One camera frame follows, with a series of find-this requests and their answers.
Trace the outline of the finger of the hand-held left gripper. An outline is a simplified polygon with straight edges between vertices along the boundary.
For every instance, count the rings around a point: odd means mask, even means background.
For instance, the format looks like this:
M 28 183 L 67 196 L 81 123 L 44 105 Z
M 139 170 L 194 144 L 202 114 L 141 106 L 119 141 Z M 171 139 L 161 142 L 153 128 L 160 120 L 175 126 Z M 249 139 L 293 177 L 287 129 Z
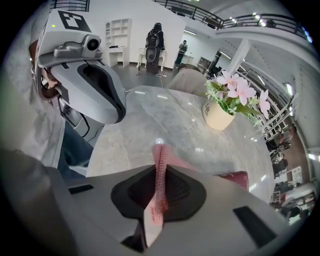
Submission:
M 79 66 L 79 75 L 113 106 L 118 119 L 125 117 L 126 107 L 116 91 L 111 75 L 104 68 L 95 64 L 82 64 Z
M 111 75 L 118 93 L 118 75 L 109 66 L 102 63 L 66 63 L 51 68 L 51 74 L 61 84 L 62 98 L 71 108 L 99 123 L 118 123 L 114 107 L 80 76 L 80 66 L 83 64 L 105 69 Z

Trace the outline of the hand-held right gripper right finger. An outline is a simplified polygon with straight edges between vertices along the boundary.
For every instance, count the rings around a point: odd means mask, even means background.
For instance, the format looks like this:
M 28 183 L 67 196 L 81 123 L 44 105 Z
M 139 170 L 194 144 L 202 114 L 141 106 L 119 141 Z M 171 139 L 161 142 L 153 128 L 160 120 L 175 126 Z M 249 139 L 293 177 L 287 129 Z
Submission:
M 284 217 L 238 184 L 196 170 L 175 169 L 206 190 L 202 207 L 188 220 L 165 223 L 149 256 L 245 256 L 265 248 L 289 229 Z

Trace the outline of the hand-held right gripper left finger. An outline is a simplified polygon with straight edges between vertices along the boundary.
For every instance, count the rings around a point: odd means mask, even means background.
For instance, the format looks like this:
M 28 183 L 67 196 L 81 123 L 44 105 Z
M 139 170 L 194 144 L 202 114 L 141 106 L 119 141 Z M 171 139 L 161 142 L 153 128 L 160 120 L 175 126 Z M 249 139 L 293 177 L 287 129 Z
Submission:
M 157 237 L 151 213 L 156 169 L 145 165 L 88 177 L 69 190 L 85 215 L 116 242 L 143 252 Z

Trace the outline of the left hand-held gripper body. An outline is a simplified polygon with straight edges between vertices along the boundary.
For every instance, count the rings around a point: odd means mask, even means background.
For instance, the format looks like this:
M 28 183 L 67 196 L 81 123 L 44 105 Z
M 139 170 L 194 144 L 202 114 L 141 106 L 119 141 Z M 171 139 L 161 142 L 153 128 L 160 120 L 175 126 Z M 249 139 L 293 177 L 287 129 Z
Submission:
M 33 59 L 35 86 L 40 98 L 56 102 L 58 111 L 61 101 L 69 106 L 62 98 L 62 86 L 52 75 L 51 68 L 60 64 L 102 64 L 100 43 L 100 37 L 93 34 L 84 16 L 52 10 L 35 45 Z

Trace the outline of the dark red hardcover book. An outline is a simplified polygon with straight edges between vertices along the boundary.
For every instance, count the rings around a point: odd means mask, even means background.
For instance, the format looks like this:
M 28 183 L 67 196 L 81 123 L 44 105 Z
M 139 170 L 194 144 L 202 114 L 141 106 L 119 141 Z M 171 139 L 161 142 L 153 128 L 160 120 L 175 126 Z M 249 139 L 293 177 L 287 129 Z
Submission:
M 216 177 L 221 177 L 223 179 L 229 180 L 238 184 L 240 187 L 249 191 L 249 176 L 246 171 L 235 171 L 229 173 L 216 174 Z

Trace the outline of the pink cloth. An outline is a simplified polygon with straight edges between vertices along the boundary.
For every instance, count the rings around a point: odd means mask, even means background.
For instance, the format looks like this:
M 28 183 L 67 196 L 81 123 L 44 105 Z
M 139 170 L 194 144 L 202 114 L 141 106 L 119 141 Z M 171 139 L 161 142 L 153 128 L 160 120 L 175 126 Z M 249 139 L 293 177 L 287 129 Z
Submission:
M 168 144 L 155 144 L 152 148 L 155 164 L 155 191 L 143 211 L 143 232 L 145 247 L 149 248 L 162 232 L 164 213 L 169 209 L 166 198 L 166 171 L 168 165 L 196 170 L 194 166 L 176 156 Z

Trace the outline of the white console table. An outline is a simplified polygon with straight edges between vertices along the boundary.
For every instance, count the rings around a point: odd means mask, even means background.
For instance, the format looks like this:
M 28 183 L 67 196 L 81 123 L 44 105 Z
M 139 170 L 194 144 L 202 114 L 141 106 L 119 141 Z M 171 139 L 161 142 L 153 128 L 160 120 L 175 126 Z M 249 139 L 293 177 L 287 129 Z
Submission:
M 144 67 L 146 67 L 146 48 L 139 48 L 139 55 L 138 55 L 138 63 L 136 65 L 136 67 L 138 68 L 138 71 L 140 71 L 142 64 L 144 64 Z M 160 71 L 162 72 L 164 70 L 164 63 L 166 61 L 166 57 L 167 57 L 167 51 L 161 51 L 161 53 L 159 54 L 159 62 L 161 64 L 160 66 Z

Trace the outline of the white bookshelf desk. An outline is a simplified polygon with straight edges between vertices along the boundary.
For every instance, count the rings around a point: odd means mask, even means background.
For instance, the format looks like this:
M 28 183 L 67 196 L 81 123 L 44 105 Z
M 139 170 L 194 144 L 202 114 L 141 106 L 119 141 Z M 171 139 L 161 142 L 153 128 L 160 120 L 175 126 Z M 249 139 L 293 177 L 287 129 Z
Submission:
M 131 31 L 131 18 L 115 19 L 105 24 L 105 43 L 110 67 L 118 63 L 122 63 L 123 67 L 129 65 Z

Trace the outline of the person's white speckled t-shirt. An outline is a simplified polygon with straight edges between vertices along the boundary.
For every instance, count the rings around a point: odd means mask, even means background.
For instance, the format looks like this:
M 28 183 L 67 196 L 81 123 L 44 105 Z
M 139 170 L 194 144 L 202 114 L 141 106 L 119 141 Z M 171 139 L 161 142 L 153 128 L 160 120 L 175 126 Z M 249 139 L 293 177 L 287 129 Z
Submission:
M 41 99 L 32 78 L 29 47 L 41 37 L 47 18 L 32 18 L 12 43 L 2 65 L 5 81 L 13 87 L 18 100 L 17 149 L 44 166 L 58 166 L 65 121 L 52 105 Z

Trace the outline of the person's blue jeans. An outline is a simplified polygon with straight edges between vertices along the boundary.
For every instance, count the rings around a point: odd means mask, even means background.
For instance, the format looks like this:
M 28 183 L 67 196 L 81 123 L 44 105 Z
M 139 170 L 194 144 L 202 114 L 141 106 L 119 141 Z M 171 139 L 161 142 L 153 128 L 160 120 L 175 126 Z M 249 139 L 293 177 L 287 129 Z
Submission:
M 93 149 L 94 148 L 66 122 L 57 166 L 62 178 L 64 180 L 85 178 L 85 175 L 70 169 L 70 166 L 84 167 L 87 165 Z

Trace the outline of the grey upholstered chair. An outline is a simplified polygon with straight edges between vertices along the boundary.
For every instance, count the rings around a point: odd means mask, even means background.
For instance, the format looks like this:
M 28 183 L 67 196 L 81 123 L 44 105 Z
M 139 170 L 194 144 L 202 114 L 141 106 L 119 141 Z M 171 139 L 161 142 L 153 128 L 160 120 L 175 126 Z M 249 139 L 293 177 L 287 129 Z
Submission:
M 181 69 L 165 86 L 167 89 L 204 97 L 207 92 L 206 77 L 195 69 Z

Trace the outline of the brown wicker chair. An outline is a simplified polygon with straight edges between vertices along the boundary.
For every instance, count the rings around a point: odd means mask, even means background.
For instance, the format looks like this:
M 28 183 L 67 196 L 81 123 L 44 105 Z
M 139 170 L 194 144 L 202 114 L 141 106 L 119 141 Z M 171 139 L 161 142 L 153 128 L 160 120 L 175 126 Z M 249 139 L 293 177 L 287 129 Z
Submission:
M 182 63 L 180 64 L 180 66 L 177 69 L 177 72 L 179 73 L 181 70 L 183 69 L 191 69 L 191 70 L 195 70 L 200 72 L 200 69 L 192 64 L 188 64 L 188 63 Z

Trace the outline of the cream pot with pink flowers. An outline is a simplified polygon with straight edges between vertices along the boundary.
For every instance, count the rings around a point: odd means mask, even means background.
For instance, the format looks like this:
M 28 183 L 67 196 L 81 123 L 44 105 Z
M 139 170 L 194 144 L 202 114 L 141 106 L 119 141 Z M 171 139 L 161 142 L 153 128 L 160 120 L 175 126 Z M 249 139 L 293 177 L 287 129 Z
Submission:
M 225 130 L 236 114 L 243 114 L 254 126 L 262 122 L 262 116 L 269 119 L 269 91 L 262 90 L 257 94 L 248 80 L 239 74 L 223 70 L 213 80 L 207 80 L 205 87 L 208 102 L 202 107 L 202 115 L 211 128 Z

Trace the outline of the black balcony railing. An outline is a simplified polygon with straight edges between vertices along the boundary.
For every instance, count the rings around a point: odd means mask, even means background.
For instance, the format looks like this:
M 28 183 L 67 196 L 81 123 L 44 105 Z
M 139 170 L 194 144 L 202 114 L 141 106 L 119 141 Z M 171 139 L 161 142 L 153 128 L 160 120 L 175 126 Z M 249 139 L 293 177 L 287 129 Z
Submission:
M 310 43 L 313 41 L 309 32 L 294 18 L 268 13 L 253 13 L 222 19 L 203 8 L 196 7 L 189 3 L 177 0 L 151 0 L 172 13 L 198 21 L 214 30 L 239 28 L 239 27 L 262 27 L 277 29 L 294 34 Z M 90 0 L 49 0 L 50 9 L 63 9 L 66 11 L 88 12 L 90 10 Z

